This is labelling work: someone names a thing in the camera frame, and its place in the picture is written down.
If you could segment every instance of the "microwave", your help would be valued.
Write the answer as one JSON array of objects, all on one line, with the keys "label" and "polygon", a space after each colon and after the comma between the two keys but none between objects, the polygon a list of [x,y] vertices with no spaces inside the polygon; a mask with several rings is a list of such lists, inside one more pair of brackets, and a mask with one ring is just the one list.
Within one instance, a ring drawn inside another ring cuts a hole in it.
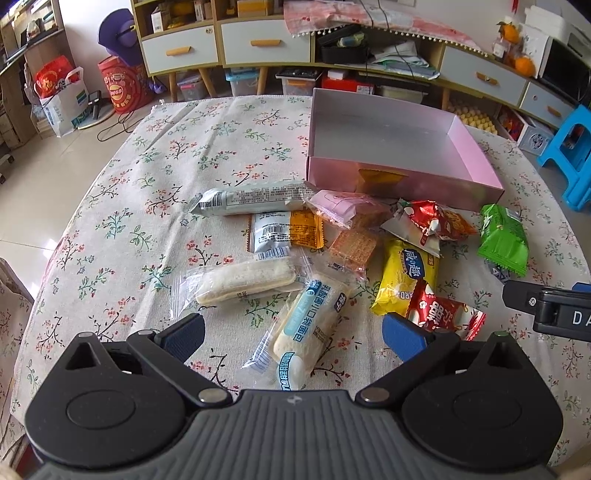
[{"label": "microwave", "polygon": [[579,53],[548,34],[522,25],[523,53],[534,62],[535,77],[575,104],[591,103],[591,67]]}]

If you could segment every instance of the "snack package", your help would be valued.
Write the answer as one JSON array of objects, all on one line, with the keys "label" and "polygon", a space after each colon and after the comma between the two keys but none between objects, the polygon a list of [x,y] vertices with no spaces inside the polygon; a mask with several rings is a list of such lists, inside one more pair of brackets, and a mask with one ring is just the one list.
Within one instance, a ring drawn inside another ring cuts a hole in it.
[{"label": "snack package", "polygon": [[189,204],[189,211],[205,217],[243,213],[303,210],[304,199],[314,195],[314,188],[304,180],[217,188],[199,193]]},{"label": "snack package", "polygon": [[277,247],[324,246],[322,219],[303,212],[256,213],[248,222],[248,251],[259,253]]},{"label": "snack package", "polygon": [[191,305],[216,306],[230,299],[260,298],[300,290],[310,267],[301,249],[277,248],[251,260],[197,267],[177,276],[171,292],[173,318]]},{"label": "snack package", "polygon": [[423,231],[414,224],[403,209],[398,210],[394,214],[394,218],[384,222],[381,228],[415,247],[422,248],[437,258],[441,255],[439,239],[435,235],[425,238]]},{"label": "snack package", "polygon": [[363,193],[321,190],[306,200],[319,217],[341,230],[379,226],[390,216],[390,207]]},{"label": "snack package", "polygon": [[407,318],[429,332],[443,328],[456,332],[462,340],[472,340],[484,325],[486,313],[456,300],[437,297],[433,289],[420,280]]},{"label": "snack package", "polygon": [[275,369],[274,386],[299,390],[305,384],[326,343],[339,313],[355,288],[355,276],[317,262],[305,288],[292,293],[243,368],[259,374]]},{"label": "snack package", "polygon": [[422,230],[421,245],[430,235],[437,235],[439,240],[460,240],[478,233],[459,213],[444,210],[431,200],[408,202],[404,212]]},{"label": "snack package", "polygon": [[329,253],[359,278],[365,278],[369,259],[377,246],[377,235],[363,228],[343,230],[329,247]]},{"label": "snack package", "polygon": [[396,312],[406,317],[408,305],[419,280],[437,284],[439,259],[398,238],[385,246],[385,265],[378,295],[371,307],[376,315]]},{"label": "snack package", "polygon": [[478,255],[523,277],[530,249],[519,215],[500,205],[482,207]]}]

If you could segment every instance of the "yellow snack package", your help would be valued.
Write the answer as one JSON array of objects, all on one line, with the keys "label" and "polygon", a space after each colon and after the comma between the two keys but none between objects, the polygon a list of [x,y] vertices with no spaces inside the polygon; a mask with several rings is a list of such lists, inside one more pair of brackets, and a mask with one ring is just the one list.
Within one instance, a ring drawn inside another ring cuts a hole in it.
[{"label": "yellow snack package", "polygon": [[254,254],[272,248],[322,248],[322,219],[309,210],[302,212],[254,213],[248,222],[248,251]]},{"label": "yellow snack package", "polygon": [[384,252],[384,276],[371,311],[406,317],[417,281],[424,278],[435,288],[439,259],[398,238],[387,240]]}]

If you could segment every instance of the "red gift bag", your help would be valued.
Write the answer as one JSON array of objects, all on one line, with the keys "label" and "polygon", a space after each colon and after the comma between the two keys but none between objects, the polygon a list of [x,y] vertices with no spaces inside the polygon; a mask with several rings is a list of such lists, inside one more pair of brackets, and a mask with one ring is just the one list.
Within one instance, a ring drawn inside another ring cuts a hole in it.
[{"label": "red gift bag", "polygon": [[66,76],[72,70],[72,64],[63,55],[47,63],[35,75],[35,91],[39,98],[48,98],[64,88]]}]

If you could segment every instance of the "open cardboard box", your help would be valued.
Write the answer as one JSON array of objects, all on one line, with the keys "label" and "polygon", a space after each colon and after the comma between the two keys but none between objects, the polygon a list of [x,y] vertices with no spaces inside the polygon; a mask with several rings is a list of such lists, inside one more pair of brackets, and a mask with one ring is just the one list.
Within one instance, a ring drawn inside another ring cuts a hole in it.
[{"label": "open cardboard box", "polygon": [[386,198],[480,211],[504,190],[460,119],[424,105],[315,89],[307,180]]}]

